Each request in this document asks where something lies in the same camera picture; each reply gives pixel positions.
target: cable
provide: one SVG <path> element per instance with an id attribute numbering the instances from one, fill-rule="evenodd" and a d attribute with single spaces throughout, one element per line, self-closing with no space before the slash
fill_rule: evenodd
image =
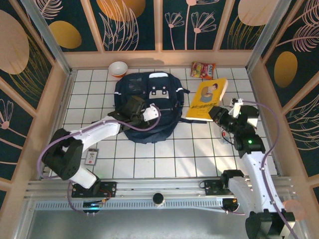
<path id="1" fill-rule="evenodd" d="M 102 121 L 102 122 L 100 122 L 100 123 L 98 123 L 98 124 L 96 124 L 96 125 L 92 125 L 92 126 L 86 128 L 86 129 L 84 129 L 84 130 L 80 130 L 80 131 L 78 131 L 78 132 L 71 133 L 71 134 L 69 134 L 69 135 L 66 135 L 66 136 L 64 136 L 64 137 L 61 137 L 61 138 L 59 138 L 59 139 L 57 139 L 57 140 L 51 142 L 47 147 L 44 148 L 43 152 L 41 152 L 40 156 L 38 157 L 37 164 L 36 164 L 36 165 L 37 165 L 37 171 L 38 171 L 38 173 L 39 173 L 39 174 L 41 175 L 41 177 L 44 178 L 44 179 L 58 178 L 59 176 L 48 177 L 48 176 L 43 175 L 43 173 L 42 173 L 42 170 L 41 170 L 41 160 L 42 160 L 42 157 L 44 156 L 44 154 L 47 152 L 47 150 L 49 150 L 49 148 L 51 148 L 53 145 L 55 145 L 55 144 L 57 144 L 57 143 L 59 143 L 59 142 L 65 140 L 65 139 L 68 139 L 68 138 L 77 136 L 77 135 L 82 134 L 82 133 L 86 133 L 86 132 L 88 132 L 88 131 L 90 131 L 90 130 L 95 129 L 96 127 L 99 127 L 99 126 L 103 125 L 103 124 L 106 124 L 106 123 L 120 123 L 120 124 L 122 124 L 122 125 L 125 125 L 125 126 L 127 126 L 127 127 L 129 127 L 129 128 L 132 128 L 132 129 L 135 129 L 135 130 L 137 130 L 137 131 L 148 131 L 148 130 L 153 129 L 153 128 L 159 123 L 160 117 L 161 117 L 159 108 L 156 107 L 156 106 L 154 106 L 154 107 L 155 107 L 155 109 L 157 110 L 157 112 L 158 112 L 158 114 L 159 114 L 159 117 L 157 118 L 156 122 L 155 122 L 152 126 L 150 126 L 150 127 L 148 127 L 148 128 L 137 128 L 137 127 L 134 127 L 134 126 L 132 126 L 132 125 L 129 125 L 128 123 L 125 123 L 125 122 L 123 122 L 123 121 L 116 120 L 116 119 L 110 119 L 110 120 L 104 120 L 104 121 Z M 72 202 L 71 202 L 71 194 L 70 194 L 70 191 L 71 191 L 70 186 L 72 186 L 72 182 L 71 182 L 71 181 L 69 182 L 69 184 L 68 184 L 68 189 L 67 189 L 67 200 L 68 200 L 68 203 L 69 203 L 69 205 L 70 205 L 70 208 L 71 208 L 72 210 L 74 210 L 75 212 L 86 214 L 85 212 L 83 212 L 83 211 L 81 211 L 81 210 L 77 210 L 77 209 L 72 205 Z"/>
<path id="2" fill-rule="evenodd" d="M 294 236 L 295 239 L 299 239 L 298 236 L 296 235 L 295 231 L 290 227 L 289 223 L 287 222 L 287 220 L 285 219 L 284 215 L 281 213 L 281 211 L 279 210 L 278 206 L 276 205 L 275 203 L 275 199 L 274 199 L 274 196 L 272 195 L 271 193 L 271 190 L 270 190 L 270 187 L 268 185 L 268 182 L 267 182 L 267 178 L 266 178 L 266 173 L 265 173 L 265 163 L 266 163 L 266 159 L 267 159 L 267 156 L 273 151 L 273 149 L 275 148 L 276 144 L 278 143 L 278 140 L 279 140 L 279 134 L 280 134 L 280 125 L 279 125 L 279 120 L 278 120 L 278 117 L 277 115 L 275 114 L 275 112 L 269 108 L 267 105 L 264 105 L 262 103 L 258 103 L 258 102 L 253 102 L 253 101 L 243 101 L 244 103 L 250 103 L 250 104 L 256 104 L 258 106 L 262 106 L 266 109 L 268 109 L 272 114 L 273 116 L 275 117 L 275 120 L 276 120 L 276 124 L 277 124 L 277 136 L 276 136 L 276 139 L 275 139 L 275 142 L 273 144 L 273 146 L 268 150 L 268 152 L 265 154 L 264 158 L 263 158 L 263 161 L 261 163 L 261 166 L 262 166 L 262 175 L 263 175 L 263 179 L 264 179 L 264 183 L 265 183 L 265 186 L 266 186 L 266 189 L 267 189 L 267 192 L 269 194 L 269 197 L 271 199 L 271 201 L 273 202 L 273 205 L 274 205 L 274 208 L 276 209 L 278 215 L 280 216 L 280 218 L 283 220 L 283 222 L 285 223 L 285 225 L 287 226 L 287 228 L 289 229 L 290 233 Z"/>
<path id="3" fill-rule="evenodd" d="M 199 186 L 200 188 L 203 188 L 203 189 L 204 189 L 205 187 L 201 187 L 200 185 L 201 185 L 203 182 L 205 182 L 205 181 L 206 181 L 206 180 L 201 181 L 198 186 Z"/>
<path id="4" fill-rule="evenodd" d="M 44 154 L 47 152 L 47 150 L 49 150 L 49 148 L 51 148 L 53 145 L 55 145 L 55 144 L 57 144 L 57 143 L 59 143 L 59 142 L 65 140 L 65 139 L 68 139 L 68 138 L 77 136 L 77 135 L 79 135 L 79 134 L 86 133 L 86 132 L 88 132 L 88 131 L 91 131 L 91 130 L 95 129 L 96 127 L 99 127 L 99 126 L 103 125 L 103 124 L 106 124 L 106 123 L 120 123 L 120 124 L 122 124 L 122 125 L 125 125 L 125 126 L 127 126 L 127 127 L 129 127 L 129 128 L 132 128 L 132 129 L 134 129 L 134 130 L 137 130 L 137 131 L 149 131 L 149 130 L 153 129 L 153 128 L 159 123 L 159 121 L 160 121 L 160 116 L 161 116 L 159 108 L 156 107 L 156 106 L 154 106 L 154 107 L 155 107 L 155 109 L 157 110 L 157 112 L 158 112 L 158 114 L 159 114 L 159 117 L 157 118 L 156 122 L 155 122 L 152 126 L 150 126 L 150 127 L 148 127 L 148 128 L 137 128 L 137 127 L 134 127 L 134 126 L 132 126 L 132 125 L 129 125 L 128 123 L 125 123 L 125 122 L 123 122 L 123 121 L 116 120 L 116 119 L 110 119 L 110 120 L 104 120 L 104 121 L 102 121 L 102 122 L 100 122 L 100 123 L 98 123 L 98 124 L 96 124 L 96 125 L 92 125 L 92 126 L 86 128 L 86 129 L 84 129 L 84 130 L 80 130 L 80 131 L 78 131 L 78 132 L 74 132 L 74 133 L 71 133 L 71 134 L 69 134 L 69 135 L 66 135 L 66 136 L 63 136 L 63 137 L 61 137 L 61 138 L 58 138 L 57 140 L 51 142 L 47 147 L 45 147 L 45 149 L 43 150 L 43 152 L 41 152 L 40 156 L 38 157 L 37 164 L 36 164 L 38 173 L 39 173 L 39 174 L 41 175 L 41 177 L 44 178 L 44 179 L 58 178 L 59 176 L 48 177 L 48 176 L 43 175 L 43 173 L 42 173 L 42 170 L 41 170 L 41 160 L 42 160 L 42 157 L 44 156 Z"/>
<path id="5" fill-rule="evenodd" d="M 228 140 L 225 138 L 225 136 L 223 135 L 223 132 L 224 132 L 224 130 L 221 132 L 221 136 L 223 137 L 223 139 L 224 139 L 226 142 L 230 143 L 231 145 L 234 145 L 232 142 L 228 141 Z"/>
<path id="6" fill-rule="evenodd" d="M 100 192 L 103 192 L 104 195 L 107 195 L 107 193 L 109 194 L 109 198 L 107 198 L 107 196 L 105 197 L 105 202 L 103 202 L 103 204 L 102 204 L 102 205 L 104 205 L 104 204 L 106 204 L 106 202 L 107 202 L 108 200 L 111 199 L 112 194 L 111 194 L 111 192 L 110 192 L 109 190 L 106 190 L 106 192 L 105 192 L 104 190 L 100 189 Z"/>
<path id="7" fill-rule="evenodd" d="M 235 211 L 233 211 L 233 213 L 235 213 L 239 209 L 239 207 L 240 207 L 240 203 L 238 203 L 238 207 L 236 208 Z"/>
<path id="8" fill-rule="evenodd" d="M 191 207 L 191 208 L 205 210 L 205 211 L 218 212 L 218 213 L 226 213 L 226 214 L 233 213 L 233 214 L 240 215 L 240 216 L 245 215 L 244 213 L 234 213 L 234 212 L 227 211 L 225 209 L 202 208 L 202 207 Z"/>

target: chip bag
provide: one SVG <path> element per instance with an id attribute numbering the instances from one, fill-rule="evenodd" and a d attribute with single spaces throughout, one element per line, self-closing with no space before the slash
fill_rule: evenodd
<path id="1" fill-rule="evenodd" d="M 193 62 L 191 66 L 190 76 L 212 80 L 215 66 L 215 63 L 206 64 Z"/>

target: floor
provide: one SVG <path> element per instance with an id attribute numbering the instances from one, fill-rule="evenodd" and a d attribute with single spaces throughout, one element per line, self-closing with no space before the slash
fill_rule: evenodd
<path id="1" fill-rule="evenodd" d="M 185 115 L 202 80 L 190 77 L 190 68 L 130 69 L 128 74 L 149 71 L 169 72 L 190 90 L 189 95 L 185 94 Z M 231 98 L 237 97 L 255 101 L 245 68 L 217 68 L 214 78 L 222 77 L 229 80 L 222 102 L 224 106 L 229 105 Z M 106 69 L 79 70 L 63 127 L 66 130 L 79 129 L 113 111 L 117 81 Z M 257 128 L 266 150 L 269 149 L 261 121 Z M 85 167 L 102 179 L 211 177 L 220 176 L 225 169 L 240 169 L 247 175 L 238 152 L 232 145 L 222 144 L 220 128 L 215 123 L 179 123 L 166 141 L 155 144 L 134 143 L 121 133 L 98 142 L 92 148 L 99 149 L 96 164 Z M 87 151 L 82 154 L 83 165 L 86 156 Z M 271 156 L 268 162 L 271 174 L 277 175 Z"/>

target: floral wall pattern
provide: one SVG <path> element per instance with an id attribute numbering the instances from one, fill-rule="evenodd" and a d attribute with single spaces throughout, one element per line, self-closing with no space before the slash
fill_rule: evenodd
<path id="1" fill-rule="evenodd" d="M 266 62 L 284 106 L 319 71 L 319 0 L 305 0 Z"/>
<path id="2" fill-rule="evenodd" d="M 32 116 L 0 90 L 0 178 L 11 180 Z"/>
<path id="3" fill-rule="evenodd" d="M 235 0 L 221 50 L 252 50 L 278 0 Z"/>
<path id="4" fill-rule="evenodd" d="M 212 50 L 223 0 L 163 0 L 162 49 Z"/>
<path id="5" fill-rule="evenodd" d="M 286 114 L 309 177 L 319 174 L 319 85 Z"/>
<path id="6" fill-rule="evenodd" d="M 287 16 L 289 15 L 290 11 L 292 10 L 292 8 L 293 8 L 293 6 L 295 5 L 296 2 L 297 2 L 297 0 L 291 0 L 291 2 L 290 2 L 290 4 L 289 4 L 289 7 L 288 7 L 288 9 L 287 9 L 287 11 L 286 11 L 286 13 L 285 13 L 285 15 L 282 17 L 282 19 L 281 19 L 279 25 L 277 26 L 276 31 L 274 32 L 274 34 L 273 34 L 272 37 L 270 38 L 270 40 L 269 40 L 267 46 L 265 47 L 263 53 L 261 54 L 261 57 L 262 57 L 262 58 L 264 58 L 264 56 L 266 55 L 266 53 L 267 53 L 267 51 L 269 50 L 269 47 L 270 47 L 270 45 L 272 44 L 272 42 L 273 42 L 275 36 L 277 36 L 277 34 L 278 34 L 280 28 L 283 26 L 283 24 L 284 24 L 284 22 L 285 22 Z"/>
<path id="7" fill-rule="evenodd" d="M 63 52 L 97 51 L 80 0 L 34 0 L 34 3 Z"/>
<path id="8" fill-rule="evenodd" d="M 105 51 L 155 50 L 153 0 L 90 0 Z"/>
<path id="9" fill-rule="evenodd" d="M 8 1 L 0 21 L 0 77 L 36 109 L 52 65 Z"/>

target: yellow book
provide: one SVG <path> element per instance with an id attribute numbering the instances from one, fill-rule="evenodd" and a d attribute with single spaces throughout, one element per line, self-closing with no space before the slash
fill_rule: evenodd
<path id="1" fill-rule="evenodd" d="M 213 121 L 209 116 L 209 111 L 213 106 L 218 106 L 222 100 L 228 81 L 226 78 L 203 81 L 194 96 L 194 99 L 186 114 L 188 120 Z"/>

